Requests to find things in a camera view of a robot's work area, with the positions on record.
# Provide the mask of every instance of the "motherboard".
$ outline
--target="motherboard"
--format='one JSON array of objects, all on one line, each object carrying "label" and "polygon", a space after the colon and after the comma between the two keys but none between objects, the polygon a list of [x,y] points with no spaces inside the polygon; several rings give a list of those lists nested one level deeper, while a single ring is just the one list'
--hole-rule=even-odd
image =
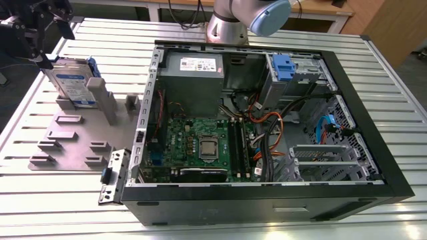
[{"label": "motherboard", "polygon": [[251,182],[250,136],[254,125],[230,119],[175,118],[166,148],[150,152],[145,182]]}]

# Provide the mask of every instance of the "wooden desk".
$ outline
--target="wooden desk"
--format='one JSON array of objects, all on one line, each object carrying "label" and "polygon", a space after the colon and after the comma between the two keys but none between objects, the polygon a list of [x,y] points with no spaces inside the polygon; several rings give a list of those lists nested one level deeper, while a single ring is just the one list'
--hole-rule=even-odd
[{"label": "wooden desk", "polygon": [[[151,3],[169,3],[169,0],[146,0],[143,2]],[[198,0],[171,0],[173,4],[183,4],[183,5],[198,5]],[[214,6],[215,0],[202,0],[203,6]],[[330,0],[301,0],[302,12],[305,14],[323,14],[323,15],[345,15],[353,16],[356,11],[346,3],[342,8],[331,5]],[[293,13],[298,13],[301,10],[301,6],[297,3],[293,6]]]},{"label": "wooden desk", "polygon": [[[169,9],[169,0],[70,0],[73,3],[82,4],[102,4],[117,6],[133,6],[149,8],[150,20],[161,21],[159,9]],[[202,0],[206,12],[214,11],[215,0]],[[349,17],[356,14],[356,11],[346,3],[343,8],[331,5],[331,0],[301,0],[302,4],[302,19],[327,20],[331,21],[331,27],[327,31],[330,34],[339,34]],[[171,6],[177,10],[197,10],[198,0],[171,0]],[[299,4],[294,4],[290,17],[299,17]]]}]

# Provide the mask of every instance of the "aluminum workbench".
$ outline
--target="aluminum workbench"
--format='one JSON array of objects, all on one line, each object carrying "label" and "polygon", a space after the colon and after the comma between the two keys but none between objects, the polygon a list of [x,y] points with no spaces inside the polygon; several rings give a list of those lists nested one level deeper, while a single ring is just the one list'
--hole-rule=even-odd
[{"label": "aluminum workbench", "polygon": [[[73,23],[77,40],[54,53],[93,55],[117,98],[142,95],[154,41],[205,42],[203,29],[175,23],[86,18]],[[31,171],[58,92],[41,73],[0,135],[0,238],[138,239],[426,239],[427,113],[370,41],[360,36],[279,31],[250,34],[250,44],[334,51],[396,156],[416,197],[338,222],[145,227],[125,206],[98,206],[99,172]]]}]

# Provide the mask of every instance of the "metal bracket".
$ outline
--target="metal bracket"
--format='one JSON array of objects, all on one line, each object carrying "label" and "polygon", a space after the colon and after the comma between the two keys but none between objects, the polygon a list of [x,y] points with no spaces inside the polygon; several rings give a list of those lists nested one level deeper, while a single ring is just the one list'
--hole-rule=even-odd
[{"label": "metal bracket", "polygon": [[98,205],[123,205],[121,202],[126,187],[131,151],[122,149],[111,154],[109,167],[102,171],[101,182],[103,183]]}]

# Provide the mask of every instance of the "floor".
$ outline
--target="floor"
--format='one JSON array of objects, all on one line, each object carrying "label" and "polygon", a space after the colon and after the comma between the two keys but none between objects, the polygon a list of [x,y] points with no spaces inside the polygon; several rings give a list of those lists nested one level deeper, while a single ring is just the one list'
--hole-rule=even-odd
[{"label": "floor", "polygon": [[427,58],[420,60],[418,55],[413,53],[396,71],[421,105],[427,109]]}]

